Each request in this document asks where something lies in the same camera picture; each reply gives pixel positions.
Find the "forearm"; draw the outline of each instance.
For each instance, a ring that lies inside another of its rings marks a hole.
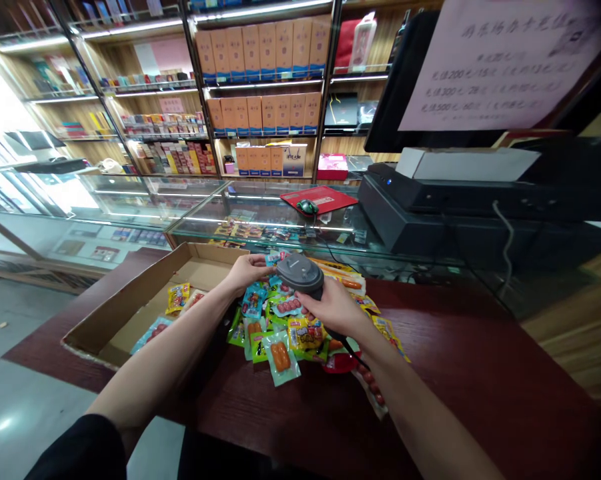
[[[373,325],[356,340],[425,479],[502,478],[467,429]]]
[[[114,423],[129,455],[157,406],[203,354],[234,298],[223,283],[211,290],[130,358],[87,410]]]

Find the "computer mouse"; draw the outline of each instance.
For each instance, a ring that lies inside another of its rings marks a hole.
[[[295,206],[298,207],[302,213],[307,215],[317,215],[319,211],[318,206],[311,200],[307,199],[302,199],[296,203]]]

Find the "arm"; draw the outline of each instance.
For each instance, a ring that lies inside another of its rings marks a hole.
[[[503,478],[471,434],[385,340],[340,283],[325,279],[321,301],[302,293],[297,296],[327,327],[358,342],[400,438],[424,478]]]
[[[191,309],[132,356],[87,410],[107,417],[122,436],[127,458],[157,406],[202,356],[231,302],[273,273],[264,255],[245,255],[229,275]]]

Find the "glass counter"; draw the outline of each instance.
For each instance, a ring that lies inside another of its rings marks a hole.
[[[360,205],[305,217],[280,195],[315,185],[233,181],[200,203],[169,229],[176,243],[197,241],[254,252],[301,249],[308,255],[348,263],[374,277],[396,278],[413,265],[444,259],[390,253],[369,225]],[[357,187],[330,185],[352,197]]]
[[[24,185],[37,206],[6,211],[0,204],[4,229],[45,261],[104,270],[141,247],[171,250],[167,228],[223,185],[206,179],[0,175]],[[13,249],[2,246],[0,252]]]

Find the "hand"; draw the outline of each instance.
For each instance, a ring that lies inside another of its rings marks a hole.
[[[243,255],[235,261],[229,275],[221,282],[235,296],[244,293],[253,282],[275,273],[275,267],[268,267],[264,255]]]
[[[345,287],[331,277],[325,278],[320,301],[305,293],[296,292],[295,296],[303,305],[302,313],[310,313],[310,319],[318,318],[327,328],[355,340],[372,324]]]

